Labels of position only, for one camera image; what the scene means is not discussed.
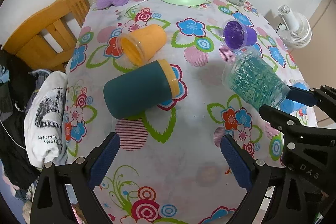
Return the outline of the teal glitter clear cup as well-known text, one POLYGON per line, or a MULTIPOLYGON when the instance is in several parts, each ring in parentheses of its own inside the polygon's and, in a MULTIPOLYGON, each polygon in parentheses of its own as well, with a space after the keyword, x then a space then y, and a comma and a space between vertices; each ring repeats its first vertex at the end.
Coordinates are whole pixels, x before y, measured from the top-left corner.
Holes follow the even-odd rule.
POLYGON ((222 83, 250 104, 256 111, 263 105, 278 108, 290 88, 260 57, 254 47, 244 47, 227 63, 222 83))

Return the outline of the dark teal yellow-lined cup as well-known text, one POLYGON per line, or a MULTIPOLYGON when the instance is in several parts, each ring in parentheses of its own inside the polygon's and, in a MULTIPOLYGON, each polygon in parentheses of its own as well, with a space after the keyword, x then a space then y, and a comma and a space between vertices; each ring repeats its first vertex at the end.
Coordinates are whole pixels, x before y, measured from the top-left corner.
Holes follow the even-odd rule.
POLYGON ((129 118, 178 96, 178 77, 165 59, 159 59, 111 79, 103 95, 114 118, 129 118))

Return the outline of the purple plastic cup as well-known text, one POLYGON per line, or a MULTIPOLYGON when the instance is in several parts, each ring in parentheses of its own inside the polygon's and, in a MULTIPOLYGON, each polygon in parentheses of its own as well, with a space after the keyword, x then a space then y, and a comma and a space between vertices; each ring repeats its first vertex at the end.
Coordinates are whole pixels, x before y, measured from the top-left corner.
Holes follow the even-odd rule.
POLYGON ((253 46, 257 41, 257 33, 238 20, 227 20, 222 28, 222 39, 231 51, 239 51, 243 47, 253 46))

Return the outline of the orange plastic cup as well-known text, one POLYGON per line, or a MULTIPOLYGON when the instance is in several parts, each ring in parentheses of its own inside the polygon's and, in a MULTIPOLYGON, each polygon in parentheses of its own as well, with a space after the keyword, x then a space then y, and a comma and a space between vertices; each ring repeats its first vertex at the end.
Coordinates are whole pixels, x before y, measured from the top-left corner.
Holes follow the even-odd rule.
POLYGON ((116 39, 116 47, 132 65, 142 66, 167 42, 164 29, 156 24, 146 26, 130 33, 123 33, 116 39))

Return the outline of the white printed t-shirt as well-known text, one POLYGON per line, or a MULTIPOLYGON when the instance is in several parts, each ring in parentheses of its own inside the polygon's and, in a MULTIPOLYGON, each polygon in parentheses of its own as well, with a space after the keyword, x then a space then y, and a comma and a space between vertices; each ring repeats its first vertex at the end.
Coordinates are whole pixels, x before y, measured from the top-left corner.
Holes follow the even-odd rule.
POLYGON ((68 77, 52 72, 43 82, 24 121, 26 152, 30 164, 42 169, 45 163, 66 163, 66 139, 62 135, 68 77))

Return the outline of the white floor fan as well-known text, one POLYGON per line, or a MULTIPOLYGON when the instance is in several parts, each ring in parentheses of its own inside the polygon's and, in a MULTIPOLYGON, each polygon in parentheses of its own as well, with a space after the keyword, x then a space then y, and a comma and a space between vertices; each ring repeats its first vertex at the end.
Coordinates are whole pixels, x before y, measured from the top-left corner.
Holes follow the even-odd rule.
POLYGON ((286 47, 291 49, 306 47, 312 37, 308 19, 303 14, 293 11, 288 5, 280 6, 278 15, 285 25, 284 29, 278 30, 278 35, 286 47))

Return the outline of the dark clothes pile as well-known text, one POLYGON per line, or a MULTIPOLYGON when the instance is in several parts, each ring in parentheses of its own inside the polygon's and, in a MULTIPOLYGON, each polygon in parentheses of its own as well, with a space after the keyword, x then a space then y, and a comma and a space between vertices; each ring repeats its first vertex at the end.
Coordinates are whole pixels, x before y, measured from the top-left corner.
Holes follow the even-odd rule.
POLYGON ((30 164, 24 120, 38 88, 51 74, 32 70, 18 57, 1 50, 1 162, 15 198, 31 201, 40 171, 30 164))

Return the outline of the wooden chair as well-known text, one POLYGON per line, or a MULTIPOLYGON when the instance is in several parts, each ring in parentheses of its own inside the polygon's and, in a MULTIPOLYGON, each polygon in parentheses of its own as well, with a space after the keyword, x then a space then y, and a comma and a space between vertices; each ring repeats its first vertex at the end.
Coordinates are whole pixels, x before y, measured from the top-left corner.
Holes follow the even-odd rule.
POLYGON ((31 69, 65 71, 77 39, 64 18, 70 14, 82 26, 89 8, 88 0, 56 0, 25 20, 3 49, 31 69))

